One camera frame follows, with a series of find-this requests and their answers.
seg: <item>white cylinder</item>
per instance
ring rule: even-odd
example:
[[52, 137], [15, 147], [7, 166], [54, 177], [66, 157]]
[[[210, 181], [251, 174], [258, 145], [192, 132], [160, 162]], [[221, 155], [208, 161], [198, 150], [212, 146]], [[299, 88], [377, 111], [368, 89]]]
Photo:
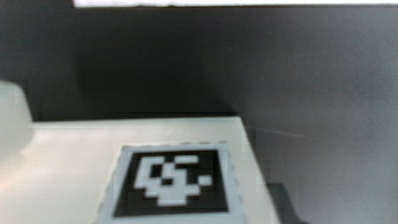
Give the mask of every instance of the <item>white cylinder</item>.
[[18, 156], [32, 136], [25, 94], [16, 84], [0, 81], [0, 161]]

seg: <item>white object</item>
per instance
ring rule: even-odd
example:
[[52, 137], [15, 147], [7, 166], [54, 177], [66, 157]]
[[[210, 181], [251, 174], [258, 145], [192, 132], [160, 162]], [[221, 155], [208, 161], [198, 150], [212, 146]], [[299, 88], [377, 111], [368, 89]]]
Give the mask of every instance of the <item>white object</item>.
[[32, 119], [22, 88], [0, 81], [0, 165], [32, 139]]
[[226, 141], [246, 223], [279, 224], [238, 117], [47, 122], [34, 131], [23, 163], [0, 180], [0, 223], [93, 224], [123, 146]]
[[75, 7], [397, 4], [398, 0], [75, 0]]

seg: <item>wall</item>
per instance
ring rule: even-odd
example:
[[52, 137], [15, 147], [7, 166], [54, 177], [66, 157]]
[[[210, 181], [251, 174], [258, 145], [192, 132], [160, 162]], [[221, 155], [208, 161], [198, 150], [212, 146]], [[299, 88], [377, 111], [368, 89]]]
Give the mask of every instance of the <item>wall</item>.
[[237, 112], [310, 223], [398, 220], [398, 8], [77, 10], [0, 2], [36, 121]]

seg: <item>white table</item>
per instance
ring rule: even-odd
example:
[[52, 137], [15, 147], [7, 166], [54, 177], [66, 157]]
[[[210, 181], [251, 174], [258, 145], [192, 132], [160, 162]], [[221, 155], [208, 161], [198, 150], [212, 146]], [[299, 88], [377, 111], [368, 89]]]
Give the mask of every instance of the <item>white table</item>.
[[48, 122], [0, 167], [0, 223], [93, 224], [121, 146], [228, 141], [249, 224], [279, 224], [238, 117]]

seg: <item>dark gray wall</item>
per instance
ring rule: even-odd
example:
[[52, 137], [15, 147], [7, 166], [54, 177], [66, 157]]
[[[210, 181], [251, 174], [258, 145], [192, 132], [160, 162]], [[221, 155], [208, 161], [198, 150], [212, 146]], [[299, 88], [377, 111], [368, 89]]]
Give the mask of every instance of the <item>dark gray wall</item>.
[[237, 112], [310, 223], [398, 220], [398, 8], [0, 2], [0, 78], [38, 121]]

